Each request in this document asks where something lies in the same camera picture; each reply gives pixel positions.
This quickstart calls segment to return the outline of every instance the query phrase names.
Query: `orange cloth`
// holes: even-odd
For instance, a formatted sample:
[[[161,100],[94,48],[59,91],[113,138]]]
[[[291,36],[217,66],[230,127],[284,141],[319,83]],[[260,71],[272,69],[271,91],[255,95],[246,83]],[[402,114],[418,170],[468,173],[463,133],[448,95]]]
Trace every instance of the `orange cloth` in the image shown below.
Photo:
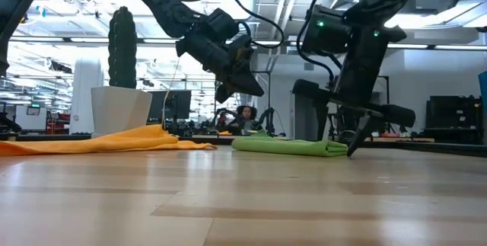
[[[84,154],[168,149],[216,149],[209,143],[180,141],[162,130],[161,125],[143,126],[96,139],[45,142],[0,142],[0,156],[42,154]]]

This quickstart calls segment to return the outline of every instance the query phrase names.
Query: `potted cactus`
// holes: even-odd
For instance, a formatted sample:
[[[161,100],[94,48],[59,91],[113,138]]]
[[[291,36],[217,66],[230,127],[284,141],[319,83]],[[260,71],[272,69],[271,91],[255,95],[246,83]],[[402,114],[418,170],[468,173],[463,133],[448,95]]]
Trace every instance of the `potted cactus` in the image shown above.
[[[108,40],[110,86],[91,89],[95,137],[144,126],[152,99],[136,90],[137,32],[127,7],[113,14]]]

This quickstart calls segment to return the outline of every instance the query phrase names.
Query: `desk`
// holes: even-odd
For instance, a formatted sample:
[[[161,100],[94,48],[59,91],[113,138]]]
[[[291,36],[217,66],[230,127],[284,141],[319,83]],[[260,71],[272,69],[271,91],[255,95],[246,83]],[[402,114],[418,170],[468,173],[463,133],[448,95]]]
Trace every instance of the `desk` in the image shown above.
[[[366,138],[366,142],[434,142],[434,139],[429,139],[429,138],[406,138],[406,137],[374,137],[373,139],[371,138]]]
[[[480,246],[486,169],[484,158],[392,149],[359,149],[353,159],[225,146],[4,157],[0,238],[2,246]]]
[[[193,135],[194,139],[238,139],[247,136],[211,136],[211,135]],[[286,136],[275,136],[273,139],[288,140]]]

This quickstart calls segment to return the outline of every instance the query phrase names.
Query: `white column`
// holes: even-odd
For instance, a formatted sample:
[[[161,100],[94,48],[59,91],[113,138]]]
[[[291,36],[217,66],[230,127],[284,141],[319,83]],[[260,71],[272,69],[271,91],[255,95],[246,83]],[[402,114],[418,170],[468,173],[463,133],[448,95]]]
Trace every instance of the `white column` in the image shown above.
[[[479,33],[480,35],[480,40],[482,41],[482,45],[487,45],[487,33]],[[485,66],[487,65],[487,52],[484,52],[484,64]],[[482,96],[482,107],[483,107],[483,129],[484,131],[487,129],[487,110],[485,106],[487,106],[487,102],[485,102],[487,98]],[[484,145],[487,145],[487,132],[484,132],[483,136],[483,143]]]
[[[94,133],[91,89],[103,86],[100,54],[84,51],[75,63],[74,77],[69,133]]]

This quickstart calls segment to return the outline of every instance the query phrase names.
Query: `white planter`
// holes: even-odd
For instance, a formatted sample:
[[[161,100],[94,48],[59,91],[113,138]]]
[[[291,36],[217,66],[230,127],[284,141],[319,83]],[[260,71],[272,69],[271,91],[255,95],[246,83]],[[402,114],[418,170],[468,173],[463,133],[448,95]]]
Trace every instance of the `white planter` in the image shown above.
[[[145,126],[152,94],[128,88],[103,86],[91,89],[93,137]]]

